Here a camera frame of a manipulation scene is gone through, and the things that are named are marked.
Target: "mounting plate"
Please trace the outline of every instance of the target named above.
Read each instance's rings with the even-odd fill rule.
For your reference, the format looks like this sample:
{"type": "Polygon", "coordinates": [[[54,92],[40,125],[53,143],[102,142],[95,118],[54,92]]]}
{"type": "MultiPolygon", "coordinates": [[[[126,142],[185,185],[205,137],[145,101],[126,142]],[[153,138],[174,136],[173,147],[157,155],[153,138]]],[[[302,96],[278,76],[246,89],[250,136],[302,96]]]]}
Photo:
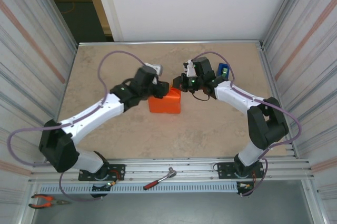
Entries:
{"type": "MultiPolygon", "coordinates": [[[[241,178],[235,173],[234,162],[219,162],[216,164],[219,179],[237,179],[241,178]]],[[[252,172],[244,177],[253,179],[252,173],[255,172],[256,178],[262,178],[264,174],[262,162],[258,162],[253,168],[252,172]]]]}
{"type": "MultiPolygon", "coordinates": [[[[115,170],[120,174],[120,180],[124,180],[125,176],[125,164],[109,164],[108,170],[115,170]]],[[[116,181],[116,173],[115,172],[108,172],[106,177],[102,180],[96,179],[94,174],[88,172],[87,170],[80,170],[80,173],[78,175],[79,181],[116,181]]]]}

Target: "metal wall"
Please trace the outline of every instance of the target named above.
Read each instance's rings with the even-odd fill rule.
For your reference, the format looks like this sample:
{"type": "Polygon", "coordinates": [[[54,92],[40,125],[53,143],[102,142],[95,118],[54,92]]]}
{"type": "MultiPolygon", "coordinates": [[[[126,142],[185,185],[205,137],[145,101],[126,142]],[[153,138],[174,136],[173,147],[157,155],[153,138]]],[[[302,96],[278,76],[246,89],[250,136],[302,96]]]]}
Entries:
{"type": "MultiPolygon", "coordinates": [[[[264,41],[283,107],[299,118],[297,154],[308,158],[331,222],[337,221],[337,0],[288,0],[264,41]]],[[[298,129],[291,123],[294,133],[298,129]]]]}
{"type": "MultiPolygon", "coordinates": [[[[0,223],[16,221],[31,173],[9,155],[6,139],[57,117],[75,53],[52,1],[0,0],[0,223]]],[[[39,138],[17,135],[13,149],[25,161],[42,161],[39,138]]]]}

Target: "white wall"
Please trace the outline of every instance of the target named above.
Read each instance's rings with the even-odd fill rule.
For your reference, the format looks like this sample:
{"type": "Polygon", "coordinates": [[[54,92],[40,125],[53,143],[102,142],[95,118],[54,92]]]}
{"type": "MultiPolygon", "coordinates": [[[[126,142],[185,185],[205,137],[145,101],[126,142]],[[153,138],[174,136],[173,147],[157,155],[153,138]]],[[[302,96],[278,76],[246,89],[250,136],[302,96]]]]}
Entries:
{"type": "Polygon", "coordinates": [[[116,41],[260,39],[283,0],[102,0],[116,41]]]}

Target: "floor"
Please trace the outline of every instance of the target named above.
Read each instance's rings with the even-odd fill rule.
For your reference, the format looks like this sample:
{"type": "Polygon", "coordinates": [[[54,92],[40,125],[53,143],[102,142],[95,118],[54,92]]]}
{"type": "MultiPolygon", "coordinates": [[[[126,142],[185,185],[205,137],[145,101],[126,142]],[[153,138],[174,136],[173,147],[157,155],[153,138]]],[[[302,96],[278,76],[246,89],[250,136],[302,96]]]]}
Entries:
{"type": "Polygon", "coordinates": [[[251,196],[236,193],[111,194],[36,210],[33,224],[313,223],[301,181],[266,181],[251,196]]]}
{"type": "MultiPolygon", "coordinates": [[[[267,98],[269,87],[255,43],[175,43],[119,44],[78,48],[65,94],[60,120],[69,118],[103,97],[97,79],[97,67],[105,54],[123,50],[136,54],[144,62],[162,64],[162,81],[171,82],[183,72],[183,63],[205,51],[215,51],[227,58],[234,70],[235,84],[254,95],[267,98]]],[[[216,71],[221,61],[208,58],[216,71]]],[[[118,54],[106,60],[102,76],[108,88],[133,77],[140,63],[118,54]]],[[[204,98],[200,91],[196,96],[204,98]]],[[[210,99],[201,102],[190,93],[182,93],[181,114],[154,114],[147,101],[112,118],[87,135],[78,145],[96,150],[106,158],[179,158],[233,157],[248,143],[247,118],[230,105],[210,99]]],[[[285,155],[283,146],[269,155],[285,155]]]]}

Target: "doorway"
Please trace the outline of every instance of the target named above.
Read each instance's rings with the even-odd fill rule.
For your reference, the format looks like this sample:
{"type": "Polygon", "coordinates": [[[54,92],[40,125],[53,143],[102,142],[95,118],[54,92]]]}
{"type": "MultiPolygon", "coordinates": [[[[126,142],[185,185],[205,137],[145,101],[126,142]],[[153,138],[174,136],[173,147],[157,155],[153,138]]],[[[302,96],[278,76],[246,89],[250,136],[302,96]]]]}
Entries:
{"type": "Polygon", "coordinates": [[[77,43],[114,41],[101,0],[54,0],[77,43]]]}

